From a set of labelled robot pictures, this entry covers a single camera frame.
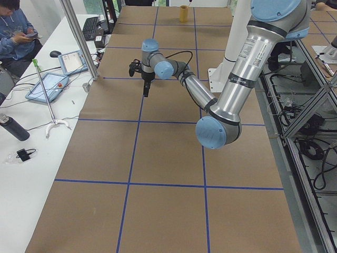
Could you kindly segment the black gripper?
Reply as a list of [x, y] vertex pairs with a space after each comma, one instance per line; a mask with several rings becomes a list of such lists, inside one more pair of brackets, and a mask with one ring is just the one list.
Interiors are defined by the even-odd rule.
[[142, 72], [141, 77], [144, 80], [143, 96], [147, 98], [151, 88], [151, 82], [155, 80], [155, 72], [151, 73]]

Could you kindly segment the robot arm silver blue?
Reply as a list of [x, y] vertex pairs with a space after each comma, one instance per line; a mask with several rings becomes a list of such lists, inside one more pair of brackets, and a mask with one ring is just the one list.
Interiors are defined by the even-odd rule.
[[163, 80], [176, 77], [207, 113], [196, 124], [199, 143], [209, 149], [219, 149], [239, 138], [242, 129], [239, 113], [275, 45], [307, 36], [310, 6], [310, 1], [251, 1], [247, 37], [219, 98], [206, 88], [188, 64], [164, 57], [155, 39], [142, 43], [141, 72]]

